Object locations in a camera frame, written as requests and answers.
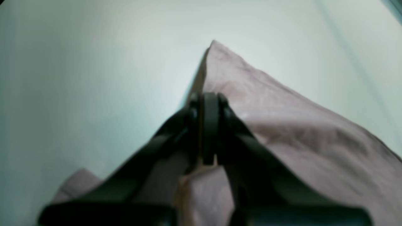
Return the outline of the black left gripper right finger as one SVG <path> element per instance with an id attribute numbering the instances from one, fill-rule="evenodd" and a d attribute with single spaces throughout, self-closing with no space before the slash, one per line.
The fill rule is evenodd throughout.
<path id="1" fill-rule="evenodd" d="M 250 132 L 219 93 L 201 95 L 201 154 L 226 172 L 230 226 L 371 226 L 367 212 L 324 197 Z"/>

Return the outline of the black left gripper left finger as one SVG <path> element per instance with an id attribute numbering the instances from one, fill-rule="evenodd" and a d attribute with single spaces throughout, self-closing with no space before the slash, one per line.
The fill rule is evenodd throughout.
<path id="1" fill-rule="evenodd" d="M 200 95 L 170 117 L 105 182 L 72 201 L 51 204 L 40 226 L 178 226 L 172 202 L 180 176 L 198 153 Z"/>

